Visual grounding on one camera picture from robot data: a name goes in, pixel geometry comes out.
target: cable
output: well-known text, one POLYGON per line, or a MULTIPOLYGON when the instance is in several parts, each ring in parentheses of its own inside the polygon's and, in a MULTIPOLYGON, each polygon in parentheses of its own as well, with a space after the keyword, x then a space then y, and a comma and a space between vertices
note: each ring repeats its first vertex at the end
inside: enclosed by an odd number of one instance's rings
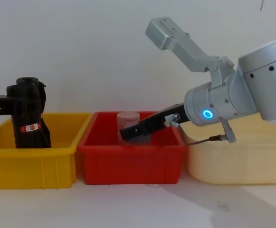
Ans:
POLYGON ((227 137, 226 137, 225 134, 218 134, 218 135, 215 135, 215 136, 211 136, 208 139, 203 139, 203 140, 196 141, 196 142, 188 142, 187 141, 187 134, 185 133, 184 129, 180 126, 180 124, 178 125, 178 128, 180 130, 182 139, 183 139, 183 141, 185 142, 185 144, 187 146, 197 145, 197 144, 205 143, 205 142, 209 142, 209 141, 224 141, 224 140, 227 140, 227 137))

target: red plastic bin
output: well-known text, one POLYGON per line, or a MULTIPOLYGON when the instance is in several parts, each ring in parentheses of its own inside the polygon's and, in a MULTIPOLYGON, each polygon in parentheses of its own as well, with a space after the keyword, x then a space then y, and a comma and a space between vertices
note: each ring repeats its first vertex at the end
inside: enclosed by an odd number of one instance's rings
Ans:
MULTIPOLYGON (((150 145, 118 145, 117 113, 95 113, 78 144, 85 183, 177 183, 181 155, 187 150, 178 129, 152 134, 150 145)), ((143 119, 154 112, 139 113, 143 119)))

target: plastic bin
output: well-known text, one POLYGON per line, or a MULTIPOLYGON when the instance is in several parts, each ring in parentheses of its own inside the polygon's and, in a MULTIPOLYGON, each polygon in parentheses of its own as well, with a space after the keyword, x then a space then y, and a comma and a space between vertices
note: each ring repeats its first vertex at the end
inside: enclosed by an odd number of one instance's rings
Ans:
MULTIPOLYGON (((86 184, 177 183, 187 150, 178 129, 151 136, 150 145, 118 145, 117 113, 96 113, 78 144, 86 184)), ((141 119, 154 112, 139 112, 141 119)))
POLYGON ((92 114, 44 114, 52 149, 15 149, 11 120, 0 125, 0 189, 70 188, 75 151, 92 114))
MULTIPOLYGON (((256 114, 230 121, 237 142, 205 142, 191 146, 186 168, 212 184, 276 184, 276 125, 256 114)), ((221 124, 183 124, 195 140, 223 133, 221 124)))

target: black object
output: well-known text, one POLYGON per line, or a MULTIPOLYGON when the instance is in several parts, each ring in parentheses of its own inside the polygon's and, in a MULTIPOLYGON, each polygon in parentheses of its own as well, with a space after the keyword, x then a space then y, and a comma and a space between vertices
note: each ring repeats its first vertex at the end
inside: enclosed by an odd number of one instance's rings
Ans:
POLYGON ((50 131, 42 118, 45 85, 34 77, 23 77, 0 95, 0 115, 11 115, 17 148, 51 148, 50 131))
POLYGON ((171 114, 178 114, 179 120, 177 123, 179 124, 189 121, 189 118, 185 112, 184 104, 176 104, 139 121, 139 124, 121 129, 121 137, 124 140, 129 140, 140 135, 149 135, 161 130, 166 127, 164 125, 164 122, 166 121, 165 117, 171 114))

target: white table surface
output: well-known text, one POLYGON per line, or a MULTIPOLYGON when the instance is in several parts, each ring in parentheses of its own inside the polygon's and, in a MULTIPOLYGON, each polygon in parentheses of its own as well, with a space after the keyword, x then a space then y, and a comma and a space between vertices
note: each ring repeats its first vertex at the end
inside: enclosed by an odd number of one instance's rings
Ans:
POLYGON ((0 190, 0 228, 276 228, 276 186, 173 185, 0 190))

